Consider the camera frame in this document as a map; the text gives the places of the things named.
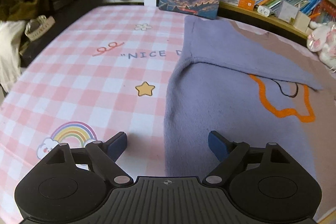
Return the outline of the cream small box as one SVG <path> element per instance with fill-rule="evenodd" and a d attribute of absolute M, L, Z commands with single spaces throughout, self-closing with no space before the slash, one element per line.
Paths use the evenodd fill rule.
<path fill-rule="evenodd" d="M 295 29 L 305 33 L 309 26 L 310 21 L 311 19 L 306 14 L 304 14 L 301 11 L 298 11 L 293 26 Z"/>

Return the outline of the white pink plush bunny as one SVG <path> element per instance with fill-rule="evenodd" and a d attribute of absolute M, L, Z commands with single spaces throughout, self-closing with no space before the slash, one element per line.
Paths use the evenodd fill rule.
<path fill-rule="evenodd" d="M 311 21 L 309 27 L 312 32 L 306 41 L 308 50 L 317 53 L 320 61 L 335 73 L 335 22 Z"/>

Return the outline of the white cube box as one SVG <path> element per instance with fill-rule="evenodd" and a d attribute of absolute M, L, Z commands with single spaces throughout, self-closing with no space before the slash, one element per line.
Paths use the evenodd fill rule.
<path fill-rule="evenodd" d="M 284 22 L 293 24 L 299 8 L 291 5 L 289 2 L 282 0 L 276 11 L 276 17 Z"/>

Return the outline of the purple and mauve knit sweater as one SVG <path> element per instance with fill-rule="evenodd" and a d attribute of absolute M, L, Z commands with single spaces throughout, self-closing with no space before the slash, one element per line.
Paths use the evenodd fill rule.
<path fill-rule="evenodd" d="M 187 16 L 167 87 L 166 174 L 204 178 L 218 164 L 212 130 L 254 147 L 278 143 L 320 184 L 315 216 L 335 211 L 335 79 L 323 63 L 272 34 Z"/>

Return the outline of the pink checkered cartoon desk mat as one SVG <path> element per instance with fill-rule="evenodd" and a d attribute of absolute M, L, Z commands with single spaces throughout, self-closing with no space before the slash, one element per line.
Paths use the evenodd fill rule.
<path fill-rule="evenodd" d="M 186 17 L 98 7 L 31 63 L 1 105 L 5 223 L 335 223 L 335 211 L 315 216 L 318 181 L 273 141 L 248 143 L 224 185 L 166 174 L 167 87 Z M 104 181 L 86 152 L 119 132 L 127 148 L 116 164 L 131 185 Z"/>

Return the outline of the white cloth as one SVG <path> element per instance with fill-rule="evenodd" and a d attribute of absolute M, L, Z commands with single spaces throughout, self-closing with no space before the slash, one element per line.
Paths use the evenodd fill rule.
<path fill-rule="evenodd" d="M 9 92 L 21 76 L 21 59 L 19 47 L 24 34 L 26 21 L 1 22 L 0 29 L 0 62 L 1 86 Z"/>

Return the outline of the orange and white flat box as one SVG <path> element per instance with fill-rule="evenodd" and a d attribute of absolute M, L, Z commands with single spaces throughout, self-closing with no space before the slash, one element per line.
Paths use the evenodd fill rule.
<path fill-rule="evenodd" d="M 220 1 L 225 4 L 245 9 L 248 11 L 253 11 L 255 6 L 254 0 L 220 0 Z"/>

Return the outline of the white power adapter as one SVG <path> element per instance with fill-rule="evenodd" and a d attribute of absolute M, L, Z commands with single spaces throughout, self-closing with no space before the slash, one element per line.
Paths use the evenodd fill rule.
<path fill-rule="evenodd" d="M 262 16 L 268 17 L 272 14 L 272 9 L 270 9 L 267 6 L 259 5 L 257 7 L 257 12 L 261 14 Z"/>

